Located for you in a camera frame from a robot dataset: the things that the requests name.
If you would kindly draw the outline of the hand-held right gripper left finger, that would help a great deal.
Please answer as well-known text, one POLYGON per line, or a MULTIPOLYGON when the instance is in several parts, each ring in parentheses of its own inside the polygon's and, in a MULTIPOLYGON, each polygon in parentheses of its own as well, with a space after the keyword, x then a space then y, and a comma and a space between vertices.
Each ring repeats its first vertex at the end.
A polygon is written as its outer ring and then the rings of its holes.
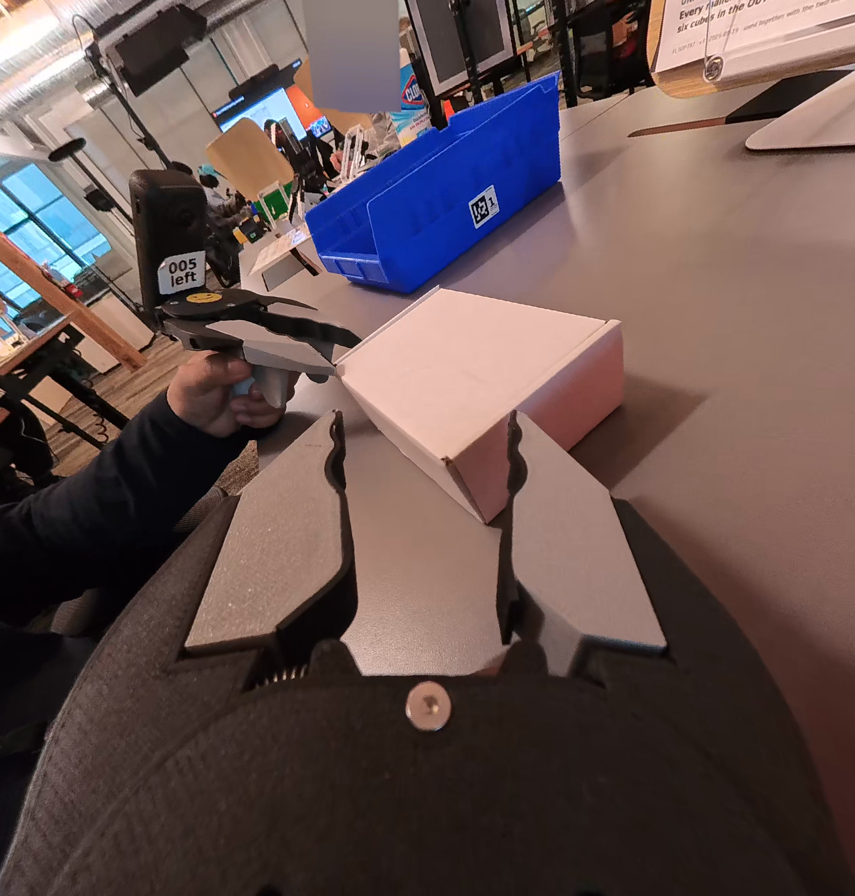
POLYGON ((355 619, 343 415, 315 421, 244 488, 185 649, 310 655, 355 619))

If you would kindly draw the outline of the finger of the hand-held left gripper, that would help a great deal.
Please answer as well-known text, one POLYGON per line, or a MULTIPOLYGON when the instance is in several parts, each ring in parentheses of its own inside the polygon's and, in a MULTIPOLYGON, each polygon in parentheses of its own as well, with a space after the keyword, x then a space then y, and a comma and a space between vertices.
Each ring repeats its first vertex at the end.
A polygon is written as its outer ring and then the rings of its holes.
POLYGON ((291 374, 321 382, 336 375, 335 365, 316 346, 270 332, 260 324, 242 320, 209 323, 205 334, 240 350, 252 367, 252 381, 274 409, 286 409, 291 374))
POLYGON ((259 325, 265 330, 312 345, 325 343, 353 349, 362 339, 320 309, 295 299, 260 297, 259 325))

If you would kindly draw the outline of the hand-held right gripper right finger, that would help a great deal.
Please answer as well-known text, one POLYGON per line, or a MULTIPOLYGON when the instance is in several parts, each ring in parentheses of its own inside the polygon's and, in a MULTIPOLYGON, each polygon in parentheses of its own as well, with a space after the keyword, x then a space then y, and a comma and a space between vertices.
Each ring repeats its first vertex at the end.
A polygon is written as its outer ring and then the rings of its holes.
POLYGON ((504 645, 571 678, 596 650, 660 657, 667 639, 610 492, 521 411, 508 419, 496 613, 504 645))

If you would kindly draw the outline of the blue plastic bin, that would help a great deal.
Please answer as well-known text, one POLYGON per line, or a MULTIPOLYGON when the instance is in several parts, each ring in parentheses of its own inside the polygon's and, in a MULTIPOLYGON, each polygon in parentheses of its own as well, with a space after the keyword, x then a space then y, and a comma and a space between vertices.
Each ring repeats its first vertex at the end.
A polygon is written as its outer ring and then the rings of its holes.
POLYGON ((561 177, 554 72, 454 114, 306 212, 324 268, 411 294, 561 177))

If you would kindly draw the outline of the white cardboard mailer box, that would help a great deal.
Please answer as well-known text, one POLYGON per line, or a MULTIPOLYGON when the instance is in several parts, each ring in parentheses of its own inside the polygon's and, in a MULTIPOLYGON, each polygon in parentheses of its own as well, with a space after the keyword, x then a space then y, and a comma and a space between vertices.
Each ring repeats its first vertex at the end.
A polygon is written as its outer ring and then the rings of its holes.
POLYGON ((336 370, 399 452, 488 524, 508 501, 511 412, 567 451, 622 404, 622 324, 437 287, 336 370))

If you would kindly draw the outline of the person's left hand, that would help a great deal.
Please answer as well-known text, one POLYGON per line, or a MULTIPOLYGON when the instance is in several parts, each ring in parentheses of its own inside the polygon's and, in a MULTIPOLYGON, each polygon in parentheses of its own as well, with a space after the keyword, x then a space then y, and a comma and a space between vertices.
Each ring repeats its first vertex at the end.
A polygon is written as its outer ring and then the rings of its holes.
POLYGON ((242 395, 234 387, 253 376, 253 366, 240 357, 210 351, 191 352, 167 387, 167 403, 188 425, 225 438, 244 427, 269 429, 284 416, 272 407, 258 385, 242 395))

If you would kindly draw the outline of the printed desk sheet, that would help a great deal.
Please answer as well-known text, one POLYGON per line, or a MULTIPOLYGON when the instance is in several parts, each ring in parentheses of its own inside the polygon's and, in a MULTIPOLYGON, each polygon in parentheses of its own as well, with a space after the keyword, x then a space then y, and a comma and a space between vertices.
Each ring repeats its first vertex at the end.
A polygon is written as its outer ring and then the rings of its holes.
POLYGON ((264 273, 310 239, 311 233, 306 222, 292 230, 288 230, 277 238, 272 238, 256 255, 249 275, 254 276, 255 274, 264 273))

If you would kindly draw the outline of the tan wooden panel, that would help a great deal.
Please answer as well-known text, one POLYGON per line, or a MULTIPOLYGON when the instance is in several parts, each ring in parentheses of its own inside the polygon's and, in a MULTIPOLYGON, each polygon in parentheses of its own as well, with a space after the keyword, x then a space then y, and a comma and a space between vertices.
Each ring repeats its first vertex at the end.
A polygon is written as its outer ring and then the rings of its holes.
POLYGON ((265 131, 249 118, 241 118, 220 134, 205 153, 210 164, 248 200, 268 193, 274 185, 290 184, 295 175, 265 131))

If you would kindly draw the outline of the window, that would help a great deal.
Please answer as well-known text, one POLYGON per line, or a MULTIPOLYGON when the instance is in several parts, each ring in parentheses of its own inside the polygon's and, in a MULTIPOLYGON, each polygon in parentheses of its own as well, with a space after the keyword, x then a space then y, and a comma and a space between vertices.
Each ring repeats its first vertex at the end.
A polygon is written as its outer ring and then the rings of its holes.
POLYGON ((108 238, 38 165, 0 158, 0 231, 59 281, 76 286, 86 304, 108 292, 97 269, 111 252, 108 238))

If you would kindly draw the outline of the wooden beam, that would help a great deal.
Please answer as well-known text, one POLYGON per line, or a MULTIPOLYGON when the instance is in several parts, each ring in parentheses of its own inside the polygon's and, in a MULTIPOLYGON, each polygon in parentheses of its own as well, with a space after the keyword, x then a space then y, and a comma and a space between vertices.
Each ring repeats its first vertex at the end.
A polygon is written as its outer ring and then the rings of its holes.
POLYGON ((56 308, 70 323, 79 327, 84 335, 108 352, 120 365, 137 371, 145 364, 145 358, 111 326, 82 302, 71 297, 61 286, 45 275, 38 263, 22 252, 0 231, 0 262, 40 296, 56 308))

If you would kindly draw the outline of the lit computer screen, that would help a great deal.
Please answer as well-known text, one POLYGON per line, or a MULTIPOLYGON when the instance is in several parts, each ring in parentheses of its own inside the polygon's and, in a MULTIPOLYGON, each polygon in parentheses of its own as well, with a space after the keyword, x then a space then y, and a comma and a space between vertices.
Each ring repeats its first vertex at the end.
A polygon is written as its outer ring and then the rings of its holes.
POLYGON ((287 90, 281 87, 268 90, 262 96, 254 96, 253 93, 239 96, 217 108, 211 116, 222 133, 231 129, 243 118, 253 121, 261 129, 269 121, 280 123, 286 120, 299 140, 306 138, 306 129, 299 114, 287 90))

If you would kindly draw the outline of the black tripod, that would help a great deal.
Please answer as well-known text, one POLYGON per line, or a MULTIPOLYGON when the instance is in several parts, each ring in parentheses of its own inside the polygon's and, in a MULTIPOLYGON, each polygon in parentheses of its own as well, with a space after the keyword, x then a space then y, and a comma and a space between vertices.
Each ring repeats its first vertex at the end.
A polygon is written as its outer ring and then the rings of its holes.
POLYGON ((83 339, 84 335, 71 324, 32 339, 0 364, 0 399, 5 402, 6 409, 21 403, 41 411, 62 432, 100 450, 108 443, 108 430, 104 430, 101 437, 96 437, 44 404, 32 393, 43 380, 49 378, 89 409, 104 427, 114 427, 118 431, 126 427, 128 417, 102 398, 92 384, 76 370, 76 364, 85 364, 78 352, 79 343, 83 339))

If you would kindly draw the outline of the white wipes canister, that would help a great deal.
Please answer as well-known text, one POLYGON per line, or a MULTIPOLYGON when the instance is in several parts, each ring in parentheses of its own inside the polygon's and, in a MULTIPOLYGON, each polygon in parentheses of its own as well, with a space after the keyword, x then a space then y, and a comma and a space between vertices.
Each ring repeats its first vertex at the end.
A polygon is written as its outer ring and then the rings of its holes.
POLYGON ((389 119, 402 148, 433 129, 429 107, 422 94, 410 54, 399 49, 400 110, 389 113, 389 119))

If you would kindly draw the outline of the framed monitor on stand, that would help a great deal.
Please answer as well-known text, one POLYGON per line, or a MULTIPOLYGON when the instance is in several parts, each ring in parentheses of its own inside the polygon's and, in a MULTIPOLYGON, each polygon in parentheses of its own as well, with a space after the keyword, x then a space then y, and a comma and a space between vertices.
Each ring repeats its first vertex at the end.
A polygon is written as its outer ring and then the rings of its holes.
POLYGON ((431 90, 444 97, 517 61, 509 3, 406 1, 431 90))

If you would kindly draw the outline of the printed instruction sheet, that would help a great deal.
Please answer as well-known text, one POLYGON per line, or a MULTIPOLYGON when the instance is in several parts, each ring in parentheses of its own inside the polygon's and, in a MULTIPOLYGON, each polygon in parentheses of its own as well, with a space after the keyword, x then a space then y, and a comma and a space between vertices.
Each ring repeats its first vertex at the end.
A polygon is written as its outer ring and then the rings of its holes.
POLYGON ((657 69, 792 37, 855 17, 855 1, 667 1, 657 69))

